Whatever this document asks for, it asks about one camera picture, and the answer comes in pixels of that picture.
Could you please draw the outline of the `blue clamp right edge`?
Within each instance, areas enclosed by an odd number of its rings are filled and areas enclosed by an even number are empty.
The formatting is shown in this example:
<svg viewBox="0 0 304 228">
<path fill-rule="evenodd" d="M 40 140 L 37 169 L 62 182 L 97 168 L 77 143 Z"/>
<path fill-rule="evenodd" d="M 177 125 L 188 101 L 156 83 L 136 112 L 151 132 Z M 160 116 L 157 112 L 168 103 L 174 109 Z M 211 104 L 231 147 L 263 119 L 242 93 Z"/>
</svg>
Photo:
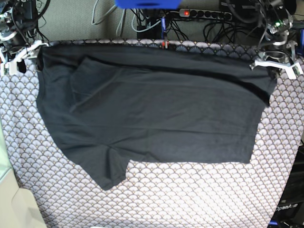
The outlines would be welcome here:
<svg viewBox="0 0 304 228">
<path fill-rule="evenodd" d="M 304 56 L 304 30 L 301 29 L 297 40 L 297 54 Z"/>
</svg>

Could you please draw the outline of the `blue mount bracket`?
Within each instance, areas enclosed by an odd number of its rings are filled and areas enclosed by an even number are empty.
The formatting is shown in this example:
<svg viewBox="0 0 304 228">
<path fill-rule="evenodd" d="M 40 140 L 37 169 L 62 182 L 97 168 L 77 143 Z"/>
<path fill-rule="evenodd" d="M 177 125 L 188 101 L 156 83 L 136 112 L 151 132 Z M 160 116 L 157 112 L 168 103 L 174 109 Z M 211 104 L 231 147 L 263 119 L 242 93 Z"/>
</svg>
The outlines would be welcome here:
<svg viewBox="0 0 304 228">
<path fill-rule="evenodd" d="M 116 0 L 122 9 L 177 9 L 181 0 Z"/>
</svg>

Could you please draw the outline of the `red table clamp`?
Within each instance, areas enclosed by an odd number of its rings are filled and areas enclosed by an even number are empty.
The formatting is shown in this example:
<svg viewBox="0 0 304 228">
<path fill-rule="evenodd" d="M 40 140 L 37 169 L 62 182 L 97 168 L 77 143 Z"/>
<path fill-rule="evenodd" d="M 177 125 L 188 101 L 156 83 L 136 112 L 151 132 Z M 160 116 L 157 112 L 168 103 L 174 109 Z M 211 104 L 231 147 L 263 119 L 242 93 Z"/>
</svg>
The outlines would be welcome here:
<svg viewBox="0 0 304 228">
<path fill-rule="evenodd" d="M 169 41 L 163 41 L 162 42 L 162 48 L 163 49 L 168 49 L 168 47 L 169 47 Z"/>
</svg>

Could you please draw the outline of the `black power strip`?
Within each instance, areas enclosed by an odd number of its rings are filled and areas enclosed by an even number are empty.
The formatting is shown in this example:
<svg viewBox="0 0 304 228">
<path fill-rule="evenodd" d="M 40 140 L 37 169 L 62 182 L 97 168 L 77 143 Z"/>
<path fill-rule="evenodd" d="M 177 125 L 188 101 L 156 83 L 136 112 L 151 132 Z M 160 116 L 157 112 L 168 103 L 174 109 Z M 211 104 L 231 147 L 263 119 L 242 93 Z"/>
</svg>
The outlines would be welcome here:
<svg viewBox="0 0 304 228">
<path fill-rule="evenodd" d="M 229 12 L 209 11 L 200 9 L 180 9 L 179 16 L 183 18 L 213 19 L 227 21 L 231 21 L 233 19 L 232 14 Z"/>
</svg>

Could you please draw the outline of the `dark grey T-shirt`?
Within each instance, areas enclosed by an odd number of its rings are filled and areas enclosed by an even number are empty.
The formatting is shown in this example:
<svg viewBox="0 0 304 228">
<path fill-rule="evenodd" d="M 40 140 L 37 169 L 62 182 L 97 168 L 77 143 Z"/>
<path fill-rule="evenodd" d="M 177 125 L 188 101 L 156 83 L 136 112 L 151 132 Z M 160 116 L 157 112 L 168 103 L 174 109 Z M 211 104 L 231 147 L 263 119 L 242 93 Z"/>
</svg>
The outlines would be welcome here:
<svg viewBox="0 0 304 228">
<path fill-rule="evenodd" d="M 276 80 L 240 59 L 158 48 L 43 47 L 37 107 L 104 190 L 129 161 L 249 163 Z"/>
</svg>

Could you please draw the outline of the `black OpenArm case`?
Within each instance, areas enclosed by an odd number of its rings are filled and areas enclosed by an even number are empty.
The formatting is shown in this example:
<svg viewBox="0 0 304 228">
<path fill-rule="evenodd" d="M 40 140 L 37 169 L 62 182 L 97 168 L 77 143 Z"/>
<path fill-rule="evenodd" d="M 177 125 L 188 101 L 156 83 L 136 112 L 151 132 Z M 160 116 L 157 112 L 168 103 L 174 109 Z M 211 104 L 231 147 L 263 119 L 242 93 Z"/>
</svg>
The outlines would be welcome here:
<svg viewBox="0 0 304 228">
<path fill-rule="evenodd" d="M 289 179 L 275 210 L 269 228 L 302 228 L 304 226 L 304 146 L 300 145 Z"/>
</svg>

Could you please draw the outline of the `fan-patterned table cloth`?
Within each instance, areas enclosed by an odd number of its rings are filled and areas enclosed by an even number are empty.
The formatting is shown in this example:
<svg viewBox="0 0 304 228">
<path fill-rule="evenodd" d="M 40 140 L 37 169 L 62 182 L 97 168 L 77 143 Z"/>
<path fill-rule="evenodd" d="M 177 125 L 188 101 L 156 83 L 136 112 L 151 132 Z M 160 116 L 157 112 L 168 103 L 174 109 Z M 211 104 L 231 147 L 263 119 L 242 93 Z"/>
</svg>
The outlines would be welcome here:
<svg viewBox="0 0 304 228">
<path fill-rule="evenodd" d="M 159 40 L 88 40 L 49 47 L 161 47 Z M 169 51 L 240 59 L 250 47 L 171 42 Z M 249 163 L 129 161 L 125 179 L 102 189 L 57 147 L 37 107 L 39 72 L 0 78 L 0 118 L 19 187 L 32 192 L 49 228 L 265 228 L 290 176 L 304 130 L 304 77 L 281 72 L 261 115 Z"/>
</svg>

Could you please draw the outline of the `beige plastic bin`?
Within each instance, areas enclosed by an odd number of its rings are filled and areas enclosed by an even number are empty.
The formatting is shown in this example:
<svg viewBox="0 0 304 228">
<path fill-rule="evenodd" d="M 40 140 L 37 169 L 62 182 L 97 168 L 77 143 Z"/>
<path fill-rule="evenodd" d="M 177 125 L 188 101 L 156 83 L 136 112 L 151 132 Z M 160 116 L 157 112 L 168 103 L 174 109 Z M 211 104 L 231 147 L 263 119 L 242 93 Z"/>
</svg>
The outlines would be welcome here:
<svg viewBox="0 0 304 228">
<path fill-rule="evenodd" d="M 2 228 L 45 228 L 31 191 L 19 187 L 8 158 L 3 131 L 0 132 L 0 226 Z"/>
</svg>

